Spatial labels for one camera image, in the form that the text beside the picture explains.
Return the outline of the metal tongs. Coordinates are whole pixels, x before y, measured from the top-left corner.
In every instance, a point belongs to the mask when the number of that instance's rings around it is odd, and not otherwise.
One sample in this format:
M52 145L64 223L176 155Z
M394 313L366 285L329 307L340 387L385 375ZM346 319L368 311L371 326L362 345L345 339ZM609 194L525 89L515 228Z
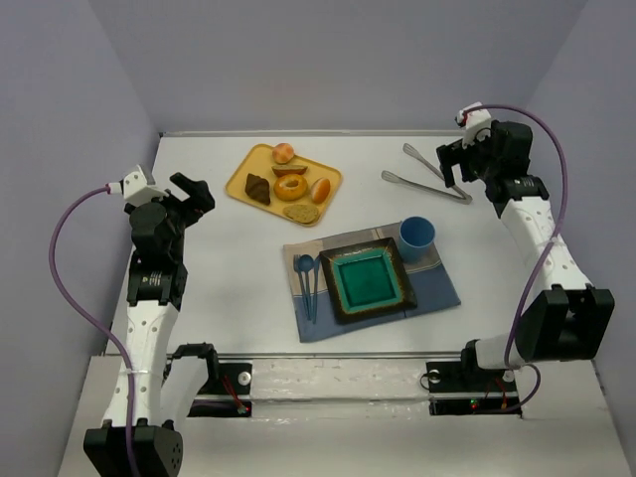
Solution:
M405 143L402 146L402 152L406 155L408 155L409 157L417 160L419 163L421 163L429 172L431 172L434 176L436 176L438 179L443 180L444 176L441 174L441 172L428 160L426 160L417 149L415 149L412 145L410 145L409 143ZM381 178L389 183L393 183L393 184L398 184L398 185L403 185L403 186L407 186L407 187L411 187L414 189L417 189L421 192L427 193L427 194L431 194L434 196L438 196L441 197L443 199L447 199L453 202L456 202L458 204L461 205L470 205L473 202L473 197L466 193L465 191L463 191L461 188L459 188L458 186L452 186L451 187L451 191L447 192L441 189L435 189L423 184L419 184L413 181L410 181L408 179L405 179L391 171L388 170L383 170L381 173Z

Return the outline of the glazed oval bun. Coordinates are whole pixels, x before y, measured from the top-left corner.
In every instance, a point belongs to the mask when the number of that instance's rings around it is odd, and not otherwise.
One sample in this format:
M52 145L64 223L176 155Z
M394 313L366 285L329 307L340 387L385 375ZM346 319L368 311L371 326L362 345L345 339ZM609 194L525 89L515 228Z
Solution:
M331 182L328 178L323 177L314 182L310 188L311 201L320 205L323 204L329 197L331 192Z

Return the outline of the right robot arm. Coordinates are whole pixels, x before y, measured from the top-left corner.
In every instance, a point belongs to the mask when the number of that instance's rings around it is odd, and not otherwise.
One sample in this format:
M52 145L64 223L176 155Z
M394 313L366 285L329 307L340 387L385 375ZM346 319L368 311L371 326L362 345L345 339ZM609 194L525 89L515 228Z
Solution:
M530 126L498 121L485 111L463 112L461 139L437 148L446 186L459 166L465 182L480 180L497 217L514 239L530 273L506 335L466 345L463 362L482 370L539 362L587 361L600 347L615 307L612 293L581 271L560 234L544 182L529 172Z

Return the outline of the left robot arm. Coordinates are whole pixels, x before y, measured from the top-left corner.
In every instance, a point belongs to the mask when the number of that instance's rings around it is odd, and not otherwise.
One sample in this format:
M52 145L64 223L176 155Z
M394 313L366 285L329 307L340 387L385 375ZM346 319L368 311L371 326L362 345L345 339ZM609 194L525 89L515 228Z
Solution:
M133 243L126 338L102 424L83 439L84 453L101 476L178 475L184 458L181 424L200 388L219 374L217 352L208 343L182 345L175 360L168 360L188 277L185 231L215 206L206 182L181 173L170 181L186 199L158 188L141 170L117 185Z

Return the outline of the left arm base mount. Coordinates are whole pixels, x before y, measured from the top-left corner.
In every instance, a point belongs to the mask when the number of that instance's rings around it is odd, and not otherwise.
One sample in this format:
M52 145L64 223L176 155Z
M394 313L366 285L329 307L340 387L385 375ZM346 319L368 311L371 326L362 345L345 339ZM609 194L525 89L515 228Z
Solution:
M164 369L162 418L248 418L251 379L250 362L221 362L210 343L181 345Z

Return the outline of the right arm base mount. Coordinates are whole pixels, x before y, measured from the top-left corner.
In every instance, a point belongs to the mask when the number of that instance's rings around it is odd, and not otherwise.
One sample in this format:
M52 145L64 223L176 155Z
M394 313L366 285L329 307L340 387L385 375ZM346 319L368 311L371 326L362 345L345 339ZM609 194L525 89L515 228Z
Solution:
M481 369L477 364L476 340L470 341L454 361L430 361L419 385L430 397L429 411L444 415L523 415L523 406L538 392L541 372L535 365L536 381L520 397L515 373L504 369Z

